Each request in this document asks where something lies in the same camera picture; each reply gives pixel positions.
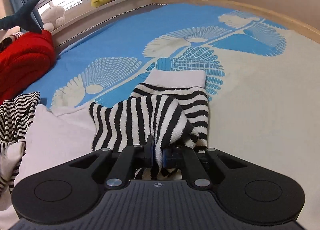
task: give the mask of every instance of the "striped sock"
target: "striped sock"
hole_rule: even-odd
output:
[[[130,98],[105,108],[90,105],[97,133],[92,149],[110,148],[121,152],[129,145],[145,145],[155,138],[157,166],[137,171],[137,177],[155,179],[162,168],[162,149],[182,141],[186,146],[206,146],[208,100],[202,87],[163,88],[145,83],[137,85]]]

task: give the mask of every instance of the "silver bolt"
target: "silver bolt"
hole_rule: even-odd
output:
[[[197,185],[198,187],[207,187],[210,185],[210,181],[205,178],[198,178],[197,180],[195,180],[195,185]]]
[[[122,180],[118,179],[118,178],[111,178],[109,180],[107,180],[107,185],[110,187],[118,187],[122,184]]]

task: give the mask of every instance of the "red knitted fabric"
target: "red knitted fabric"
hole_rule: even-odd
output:
[[[26,33],[0,53],[0,104],[16,97],[54,65],[50,32]]]

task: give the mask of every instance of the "bed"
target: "bed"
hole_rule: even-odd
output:
[[[318,230],[320,45],[290,30],[294,21],[209,1],[163,1],[88,28],[59,45],[54,68],[24,93],[39,91],[47,108],[112,107],[154,69],[203,69],[209,147],[295,179],[306,194],[298,222]]]

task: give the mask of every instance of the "shark plush toy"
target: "shark plush toy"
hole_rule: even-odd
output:
[[[0,29],[8,30],[20,26],[29,32],[42,33],[40,26],[31,17],[38,2],[39,0],[29,0],[15,14],[0,19]]]

